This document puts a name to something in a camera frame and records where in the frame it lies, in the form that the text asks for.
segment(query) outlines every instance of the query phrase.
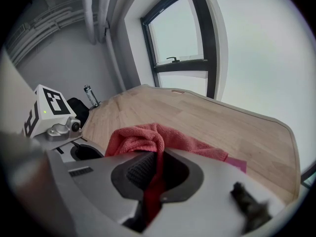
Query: red cloth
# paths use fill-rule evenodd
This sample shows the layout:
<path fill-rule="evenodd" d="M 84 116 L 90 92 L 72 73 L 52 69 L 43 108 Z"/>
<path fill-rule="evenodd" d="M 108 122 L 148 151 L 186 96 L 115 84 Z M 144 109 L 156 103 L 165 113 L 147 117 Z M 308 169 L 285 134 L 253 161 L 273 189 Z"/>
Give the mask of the red cloth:
<path fill-rule="evenodd" d="M 157 152 L 157 173 L 144 192 L 147 220 L 150 222 L 160 210 L 160 195 L 164 190 L 162 154 L 164 148 L 175 148 L 197 155 L 225 161 L 228 154 L 176 129 L 158 123 L 118 129 L 111 135 L 105 156 L 116 156 L 135 150 Z"/>

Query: window pane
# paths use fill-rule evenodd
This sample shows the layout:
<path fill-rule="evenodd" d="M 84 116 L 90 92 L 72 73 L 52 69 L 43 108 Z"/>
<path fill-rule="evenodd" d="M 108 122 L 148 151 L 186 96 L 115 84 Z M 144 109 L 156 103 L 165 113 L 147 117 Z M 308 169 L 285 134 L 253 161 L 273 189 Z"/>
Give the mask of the window pane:
<path fill-rule="evenodd" d="M 158 73 L 162 88 L 178 88 L 206 96 L 207 71 L 173 71 Z"/>
<path fill-rule="evenodd" d="M 157 65 L 171 63 L 168 57 L 180 61 L 203 59 L 203 47 L 198 17 L 192 0 L 178 0 L 150 24 Z"/>

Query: wooden tabletop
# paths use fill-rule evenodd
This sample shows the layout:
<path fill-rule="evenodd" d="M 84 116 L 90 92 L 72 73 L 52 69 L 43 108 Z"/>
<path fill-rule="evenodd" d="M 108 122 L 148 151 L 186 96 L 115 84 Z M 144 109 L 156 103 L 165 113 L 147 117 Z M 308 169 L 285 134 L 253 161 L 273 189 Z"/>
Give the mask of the wooden tabletop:
<path fill-rule="evenodd" d="M 83 136 L 104 150 L 118 128 L 157 122 L 247 161 L 247 175 L 286 204 L 300 186 L 300 163 L 292 130 L 255 114 L 186 90 L 142 85 L 90 111 Z"/>

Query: window frame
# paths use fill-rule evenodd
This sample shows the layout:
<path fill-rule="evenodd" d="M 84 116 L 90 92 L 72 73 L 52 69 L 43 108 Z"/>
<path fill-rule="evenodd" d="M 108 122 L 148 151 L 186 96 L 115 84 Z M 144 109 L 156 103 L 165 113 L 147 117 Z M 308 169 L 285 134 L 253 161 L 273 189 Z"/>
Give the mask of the window frame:
<path fill-rule="evenodd" d="M 156 57 L 153 40 L 150 35 L 149 24 L 160 13 L 162 13 L 176 1 L 178 0 L 161 0 L 147 13 L 145 17 L 141 18 L 141 25 L 155 86 L 160 87 L 158 73 L 172 71 L 207 71 L 208 81 L 206 96 L 214 99 L 217 76 L 216 40 L 212 18 L 206 0 L 192 0 L 197 13 L 197 19 L 201 31 L 204 59 L 156 65 Z"/>

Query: window handle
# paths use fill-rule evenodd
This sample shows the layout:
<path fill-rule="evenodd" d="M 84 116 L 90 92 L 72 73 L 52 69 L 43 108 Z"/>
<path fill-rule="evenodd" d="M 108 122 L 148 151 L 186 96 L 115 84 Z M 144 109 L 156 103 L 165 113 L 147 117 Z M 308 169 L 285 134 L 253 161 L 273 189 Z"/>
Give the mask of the window handle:
<path fill-rule="evenodd" d="M 172 63 L 180 62 L 180 60 L 177 60 L 177 57 L 168 57 L 167 59 L 174 59 L 174 61 L 172 61 Z"/>

